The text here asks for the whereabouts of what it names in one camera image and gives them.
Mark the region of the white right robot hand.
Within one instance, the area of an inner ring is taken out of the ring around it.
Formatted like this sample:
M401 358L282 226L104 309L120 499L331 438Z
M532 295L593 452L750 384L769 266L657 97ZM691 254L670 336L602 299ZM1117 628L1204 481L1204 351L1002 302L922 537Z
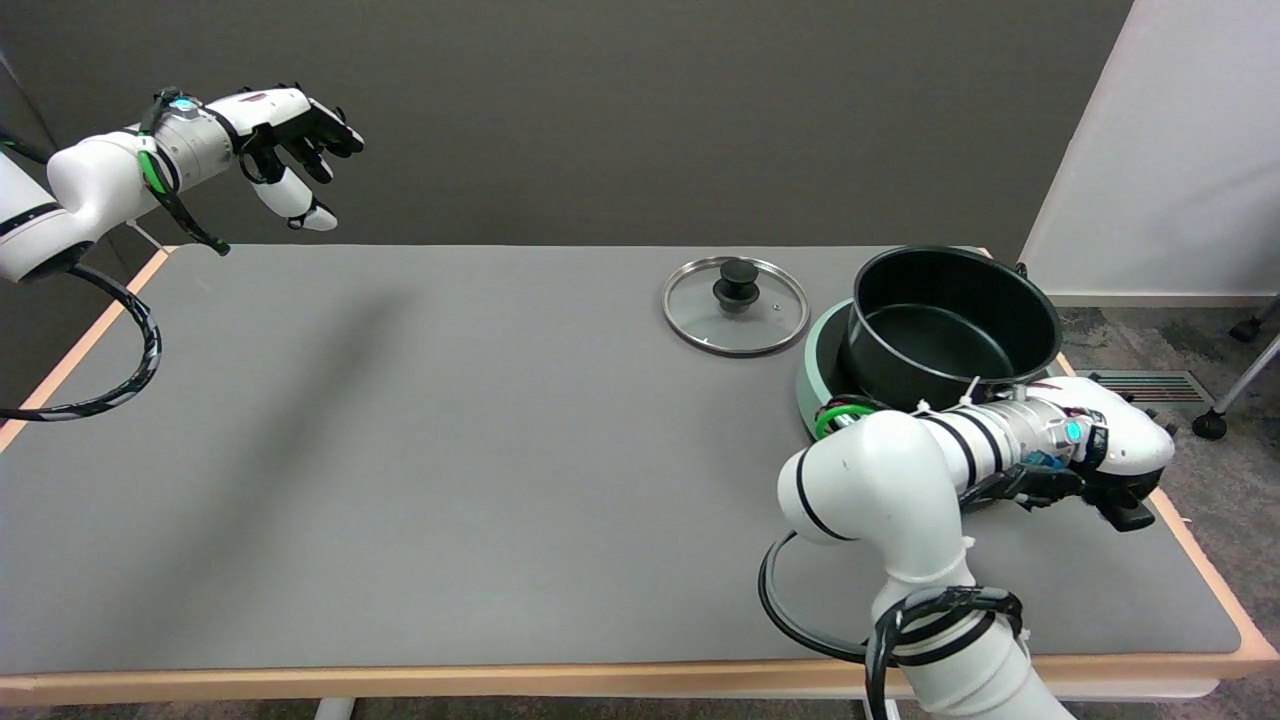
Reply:
M1083 500L1116 527L1144 524L1144 501L1172 461L1175 432L1089 377L1050 377L1032 383L1028 395L1062 410L1076 428L1068 432L1068 457L1084 480Z

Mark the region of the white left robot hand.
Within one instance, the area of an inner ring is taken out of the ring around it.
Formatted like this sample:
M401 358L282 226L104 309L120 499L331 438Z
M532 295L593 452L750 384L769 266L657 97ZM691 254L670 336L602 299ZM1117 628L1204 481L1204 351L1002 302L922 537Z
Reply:
M246 90L214 104L236 129L242 174L259 200L294 231L329 232L335 213L311 184L284 163L287 152L311 181L329 184L329 158L351 158L365 150L364 137L339 108L328 108L297 86Z

